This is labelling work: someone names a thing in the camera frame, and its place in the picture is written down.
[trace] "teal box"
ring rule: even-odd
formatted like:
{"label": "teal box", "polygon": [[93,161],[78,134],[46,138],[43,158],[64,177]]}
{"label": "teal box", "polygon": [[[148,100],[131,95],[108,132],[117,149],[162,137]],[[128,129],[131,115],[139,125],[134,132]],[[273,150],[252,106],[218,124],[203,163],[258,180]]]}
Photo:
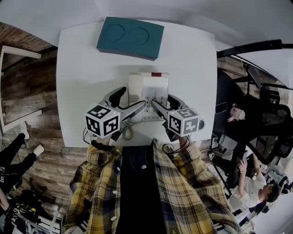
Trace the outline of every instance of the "teal box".
{"label": "teal box", "polygon": [[106,17],[97,49],[155,60],[159,56],[164,26],[139,20]]}

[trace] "black wristband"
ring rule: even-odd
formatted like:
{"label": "black wristband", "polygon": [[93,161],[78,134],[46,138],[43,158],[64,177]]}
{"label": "black wristband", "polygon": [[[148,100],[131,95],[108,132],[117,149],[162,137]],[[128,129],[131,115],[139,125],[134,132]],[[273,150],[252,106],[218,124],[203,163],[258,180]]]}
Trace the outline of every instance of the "black wristband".
{"label": "black wristband", "polygon": [[110,151],[111,150],[111,146],[110,145],[104,145],[102,143],[97,143],[95,140],[92,140],[91,145],[93,147],[96,147],[97,149],[101,149],[101,150],[105,150],[105,151]]}

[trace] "black hair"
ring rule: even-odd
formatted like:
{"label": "black hair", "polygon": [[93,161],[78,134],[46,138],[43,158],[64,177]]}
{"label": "black hair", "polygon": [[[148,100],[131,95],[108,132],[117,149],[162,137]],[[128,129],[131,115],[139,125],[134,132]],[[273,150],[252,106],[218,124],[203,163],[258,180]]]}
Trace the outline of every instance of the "black hair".
{"label": "black hair", "polygon": [[280,186],[277,184],[277,183],[274,183],[272,188],[271,188],[271,193],[268,195],[267,197],[267,202],[274,202],[277,200],[277,198],[279,197],[280,195],[280,191],[281,191],[281,188]]}

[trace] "white t-shirt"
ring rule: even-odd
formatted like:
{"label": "white t-shirt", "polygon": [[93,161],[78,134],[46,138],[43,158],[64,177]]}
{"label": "white t-shirt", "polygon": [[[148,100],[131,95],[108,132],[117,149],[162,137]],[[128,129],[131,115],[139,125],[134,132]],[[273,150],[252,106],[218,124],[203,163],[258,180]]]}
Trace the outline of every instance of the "white t-shirt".
{"label": "white t-shirt", "polygon": [[255,180],[248,177],[245,178],[244,189],[246,194],[243,197],[240,197],[238,192],[238,186],[234,188],[234,195],[245,205],[247,208],[254,207],[262,201],[258,198],[258,191],[266,185],[266,179],[260,173]]}

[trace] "white telephone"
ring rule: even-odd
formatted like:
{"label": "white telephone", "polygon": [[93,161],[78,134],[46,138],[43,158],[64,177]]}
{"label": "white telephone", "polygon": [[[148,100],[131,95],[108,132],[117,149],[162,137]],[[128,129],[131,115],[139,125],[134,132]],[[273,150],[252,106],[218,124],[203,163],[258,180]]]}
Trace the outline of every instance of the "white telephone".
{"label": "white telephone", "polygon": [[151,100],[157,100],[163,106],[168,103],[168,73],[132,73],[128,79],[129,105],[137,101],[146,101],[145,108],[131,118],[131,122],[163,120],[152,108]]}

